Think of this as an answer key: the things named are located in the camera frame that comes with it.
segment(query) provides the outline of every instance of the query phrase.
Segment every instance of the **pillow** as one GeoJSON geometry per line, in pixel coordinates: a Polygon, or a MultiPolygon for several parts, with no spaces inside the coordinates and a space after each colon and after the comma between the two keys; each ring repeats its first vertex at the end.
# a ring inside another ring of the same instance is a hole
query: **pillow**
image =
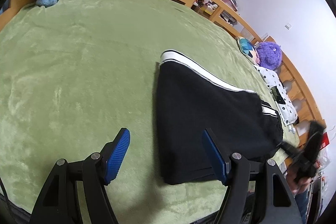
{"type": "Polygon", "coordinates": [[[243,53],[243,55],[246,56],[248,60],[252,62],[254,65],[259,65],[259,55],[257,51],[255,50],[254,46],[251,42],[249,42],[246,38],[238,37],[238,47],[240,51],[243,53]]]}
{"type": "Polygon", "coordinates": [[[255,68],[260,73],[269,90],[271,91],[283,123],[286,126],[294,123],[297,120],[297,112],[292,102],[290,101],[277,73],[264,67],[255,66],[255,68]]]}

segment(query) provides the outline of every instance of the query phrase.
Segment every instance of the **white wall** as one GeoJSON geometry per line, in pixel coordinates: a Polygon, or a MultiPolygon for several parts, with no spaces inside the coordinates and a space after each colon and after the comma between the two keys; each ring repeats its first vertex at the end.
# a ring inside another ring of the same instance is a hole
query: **white wall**
{"type": "MultiPolygon", "coordinates": [[[[239,14],[260,35],[271,35],[296,66],[327,123],[336,124],[336,18],[325,0],[237,0],[239,14]],[[285,24],[292,28],[287,30],[285,24]]],[[[329,138],[336,131],[329,132],[329,138]]],[[[336,141],[329,155],[329,201],[336,189],[336,141]]]]}

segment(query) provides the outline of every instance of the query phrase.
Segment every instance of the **human hand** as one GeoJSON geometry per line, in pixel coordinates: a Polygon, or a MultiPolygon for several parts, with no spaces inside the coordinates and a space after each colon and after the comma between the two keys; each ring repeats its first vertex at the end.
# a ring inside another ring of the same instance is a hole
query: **human hand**
{"type": "Polygon", "coordinates": [[[312,178],[301,178],[299,182],[296,183],[294,181],[296,178],[296,173],[297,173],[297,169],[294,166],[291,166],[287,170],[286,181],[293,195],[303,193],[305,190],[307,190],[309,183],[312,181],[312,178]]]}

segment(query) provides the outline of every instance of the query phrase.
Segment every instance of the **wooden headboard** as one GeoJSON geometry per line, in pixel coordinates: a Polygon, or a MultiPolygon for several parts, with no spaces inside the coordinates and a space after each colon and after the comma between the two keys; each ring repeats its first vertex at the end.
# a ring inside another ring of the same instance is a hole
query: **wooden headboard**
{"type": "MultiPolygon", "coordinates": [[[[275,42],[272,37],[268,37],[265,41],[275,42]]],[[[297,112],[299,121],[316,120],[317,122],[326,125],[306,82],[284,52],[282,52],[282,63],[280,68],[280,80],[282,82],[290,81],[292,84],[292,88],[288,92],[289,98],[291,101],[299,99],[302,103],[302,108],[297,112]]],[[[307,132],[299,136],[299,146],[306,143],[307,137],[307,132]]]]}
{"type": "MultiPolygon", "coordinates": [[[[10,0],[9,8],[0,15],[0,31],[2,28],[19,12],[19,10],[29,3],[33,3],[35,0],[10,0]]],[[[179,0],[184,3],[187,7],[192,7],[195,0],[179,0]]],[[[232,10],[226,3],[222,0],[212,0],[217,5],[218,8],[214,10],[214,12],[209,17],[211,22],[220,25],[224,29],[226,29],[231,35],[234,37],[241,36],[241,34],[230,24],[228,24],[225,20],[220,17],[221,12],[227,11],[230,15],[232,15],[241,25],[244,26],[246,30],[248,30],[254,37],[253,43],[261,42],[261,38],[258,34],[248,25],[244,19],[242,19],[234,10],[232,10]]],[[[268,37],[267,41],[273,41],[272,37],[268,37]]],[[[289,80],[292,83],[292,89],[288,93],[291,100],[300,99],[302,101],[302,109],[298,111],[300,121],[304,120],[316,120],[323,124],[325,124],[324,120],[321,117],[321,114],[316,106],[315,100],[309,91],[305,81],[294,67],[292,62],[288,59],[288,57],[283,53],[283,60],[281,64],[281,73],[280,79],[282,81],[289,80]]],[[[307,133],[300,136],[300,145],[303,145],[307,140],[307,133]]]]}

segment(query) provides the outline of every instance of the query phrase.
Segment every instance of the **white floral pillow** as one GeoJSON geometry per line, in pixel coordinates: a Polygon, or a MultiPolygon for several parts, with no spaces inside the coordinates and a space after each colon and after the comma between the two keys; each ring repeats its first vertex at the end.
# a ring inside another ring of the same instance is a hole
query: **white floral pillow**
{"type": "Polygon", "coordinates": [[[297,120],[297,112],[282,85],[277,73],[264,67],[254,66],[272,93],[285,125],[289,126],[297,120]]]}

